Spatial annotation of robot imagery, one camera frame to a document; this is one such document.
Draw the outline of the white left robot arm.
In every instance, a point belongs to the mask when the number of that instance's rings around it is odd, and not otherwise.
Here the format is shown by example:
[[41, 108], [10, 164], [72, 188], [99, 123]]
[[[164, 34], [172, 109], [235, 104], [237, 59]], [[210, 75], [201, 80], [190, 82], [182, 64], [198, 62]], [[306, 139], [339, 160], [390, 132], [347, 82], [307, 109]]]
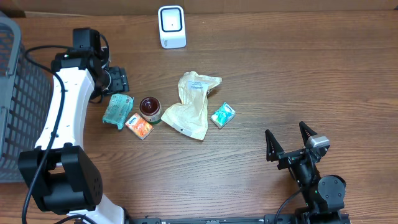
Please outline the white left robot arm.
[[21, 221], [27, 223], [31, 199], [43, 212], [64, 215], [65, 223], [132, 223], [125, 208], [103, 193], [100, 171], [83, 149], [88, 103], [111, 84], [109, 50], [79, 44], [66, 47], [48, 69], [53, 95], [45, 126], [34, 150], [22, 152], [18, 168], [29, 191]]

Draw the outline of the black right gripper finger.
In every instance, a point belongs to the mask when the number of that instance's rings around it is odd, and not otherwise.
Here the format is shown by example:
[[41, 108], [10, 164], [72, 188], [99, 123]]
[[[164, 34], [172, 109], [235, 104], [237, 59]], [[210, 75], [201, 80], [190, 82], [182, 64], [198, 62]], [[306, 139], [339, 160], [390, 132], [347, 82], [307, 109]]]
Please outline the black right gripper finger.
[[303, 121], [299, 122], [299, 128], [302, 135], [304, 146], [314, 146], [314, 136], [317, 133], [312, 130], [309, 126], [307, 126]]
[[269, 129], [265, 131], [266, 135], [266, 160], [269, 162], [274, 162], [279, 160], [279, 156], [284, 153], [283, 148], [279, 144], [279, 142], [276, 140], [274, 135], [271, 133]]

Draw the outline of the beige paper pouch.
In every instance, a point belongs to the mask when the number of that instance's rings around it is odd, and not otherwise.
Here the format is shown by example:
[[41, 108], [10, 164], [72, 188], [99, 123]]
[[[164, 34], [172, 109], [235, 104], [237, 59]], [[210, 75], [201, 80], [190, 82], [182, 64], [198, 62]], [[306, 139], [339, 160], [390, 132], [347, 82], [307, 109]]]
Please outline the beige paper pouch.
[[195, 71], [184, 73], [177, 85], [180, 102], [168, 107], [161, 120], [190, 138], [204, 140], [208, 130], [208, 94], [221, 82], [221, 77]]

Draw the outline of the teal tissue pack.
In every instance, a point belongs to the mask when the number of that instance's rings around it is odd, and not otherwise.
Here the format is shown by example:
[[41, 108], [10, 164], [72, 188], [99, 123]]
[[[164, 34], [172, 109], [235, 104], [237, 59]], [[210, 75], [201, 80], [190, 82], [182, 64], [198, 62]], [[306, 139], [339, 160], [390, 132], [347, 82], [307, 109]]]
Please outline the teal tissue pack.
[[224, 102], [211, 116], [210, 119], [220, 129], [231, 121], [236, 115], [236, 112], [232, 107]]

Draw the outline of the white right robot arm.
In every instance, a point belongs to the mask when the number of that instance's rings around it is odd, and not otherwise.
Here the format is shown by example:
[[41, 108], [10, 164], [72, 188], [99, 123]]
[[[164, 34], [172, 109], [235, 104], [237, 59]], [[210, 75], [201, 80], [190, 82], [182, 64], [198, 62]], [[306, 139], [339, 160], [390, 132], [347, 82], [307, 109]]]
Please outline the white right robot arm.
[[[316, 163], [326, 155], [330, 140], [316, 133], [303, 121], [299, 122], [303, 148], [285, 152], [270, 130], [265, 131], [266, 160], [277, 161], [279, 170], [288, 169], [298, 184], [298, 191], [285, 200], [274, 215], [265, 215], [265, 223], [350, 223], [349, 215], [342, 215], [345, 207], [346, 182], [338, 175], [322, 177]], [[285, 206], [298, 194], [302, 194], [306, 206], [297, 208], [295, 213], [283, 215]]]

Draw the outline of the green wet wipes pack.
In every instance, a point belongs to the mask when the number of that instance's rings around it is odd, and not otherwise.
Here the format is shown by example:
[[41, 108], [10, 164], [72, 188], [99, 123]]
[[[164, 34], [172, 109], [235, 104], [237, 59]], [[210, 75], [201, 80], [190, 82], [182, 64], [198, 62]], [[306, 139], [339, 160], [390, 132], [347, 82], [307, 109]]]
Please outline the green wet wipes pack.
[[119, 130], [121, 130], [124, 127], [128, 114], [133, 109], [133, 105], [134, 97], [124, 94], [112, 95], [102, 118], [102, 122], [114, 124]]

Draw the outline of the white barcode scanner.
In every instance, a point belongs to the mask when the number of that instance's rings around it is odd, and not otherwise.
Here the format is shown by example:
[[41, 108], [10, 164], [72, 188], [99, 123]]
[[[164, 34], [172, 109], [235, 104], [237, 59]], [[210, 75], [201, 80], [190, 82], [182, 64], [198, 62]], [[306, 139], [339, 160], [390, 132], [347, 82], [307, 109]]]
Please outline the white barcode scanner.
[[162, 6], [158, 10], [158, 22], [160, 43], [164, 49], [186, 46], [185, 15], [181, 6]]

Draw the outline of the grey plastic basket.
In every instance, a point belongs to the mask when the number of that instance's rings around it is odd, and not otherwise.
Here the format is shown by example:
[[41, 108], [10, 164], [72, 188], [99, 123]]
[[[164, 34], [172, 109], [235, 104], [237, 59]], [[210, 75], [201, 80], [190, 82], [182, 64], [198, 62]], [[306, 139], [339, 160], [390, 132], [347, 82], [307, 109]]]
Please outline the grey plastic basket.
[[35, 147], [49, 111], [52, 84], [24, 56], [22, 32], [1, 17], [1, 183], [22, 182], [19, 154]]

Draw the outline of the orange tissue pack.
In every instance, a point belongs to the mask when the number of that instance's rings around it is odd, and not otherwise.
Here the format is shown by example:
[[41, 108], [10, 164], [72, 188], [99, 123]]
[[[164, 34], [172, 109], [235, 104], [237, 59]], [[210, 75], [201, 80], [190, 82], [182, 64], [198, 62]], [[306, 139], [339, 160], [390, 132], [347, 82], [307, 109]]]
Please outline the orange tissue pack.
[[137, 113], [125, 122], [125, 126], [141, 140], [144, 140], [153, 130], [153, 126]]

